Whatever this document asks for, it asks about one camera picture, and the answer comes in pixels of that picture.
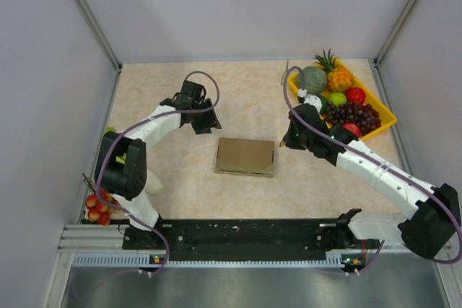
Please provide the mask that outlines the brown cardboard express box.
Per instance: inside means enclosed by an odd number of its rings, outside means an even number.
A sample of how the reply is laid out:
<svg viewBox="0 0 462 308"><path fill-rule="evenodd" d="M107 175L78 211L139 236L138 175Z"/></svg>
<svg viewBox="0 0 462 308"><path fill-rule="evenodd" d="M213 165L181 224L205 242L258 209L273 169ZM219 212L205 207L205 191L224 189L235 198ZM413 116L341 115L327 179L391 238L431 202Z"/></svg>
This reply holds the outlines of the brown cardboard express box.
<svg viewBox="0 0 462 308"><path fill-rule="evenodd" d="M275 143L267 140L221 137L214 171L254 177L274 176Z"/></svg>

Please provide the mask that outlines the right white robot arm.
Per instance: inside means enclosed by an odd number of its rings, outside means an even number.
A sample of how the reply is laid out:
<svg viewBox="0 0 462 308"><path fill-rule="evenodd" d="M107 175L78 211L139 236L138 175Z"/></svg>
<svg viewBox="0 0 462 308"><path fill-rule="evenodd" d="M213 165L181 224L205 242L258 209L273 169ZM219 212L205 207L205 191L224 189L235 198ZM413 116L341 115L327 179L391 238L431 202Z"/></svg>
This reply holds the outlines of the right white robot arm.
<svg viewBox="0 0 462 308"><path fill-rule="evenodd" d="M400 242L421 258L435 260L453 235L461 235L455 188L419 180L377 155L351 131L342 126L328 128L313 105L289 109L282 146L308 150L353 174L398 208L396 214L355 212L336 230L345 247L366 239Z"/></svg>

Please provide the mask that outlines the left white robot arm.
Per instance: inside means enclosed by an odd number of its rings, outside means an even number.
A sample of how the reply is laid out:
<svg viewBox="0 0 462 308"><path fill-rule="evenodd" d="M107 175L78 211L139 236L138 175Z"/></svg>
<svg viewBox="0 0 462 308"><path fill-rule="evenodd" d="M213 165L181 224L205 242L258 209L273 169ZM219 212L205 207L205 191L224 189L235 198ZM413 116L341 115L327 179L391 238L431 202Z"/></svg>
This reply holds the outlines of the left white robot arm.
<svg viewBox="0 0 462 308"><path fill-rule="evenodd" d="M160 215L146 192L147 150L185 124L197 135L220 129L215 105L203 85L185 79L181 90L161 101L147 118L120 133L110 131L103 136L95 182L115 196L130 225L140 229L138 237L147 247L159 246L164 237L162 228L156 226Z"/></svg>

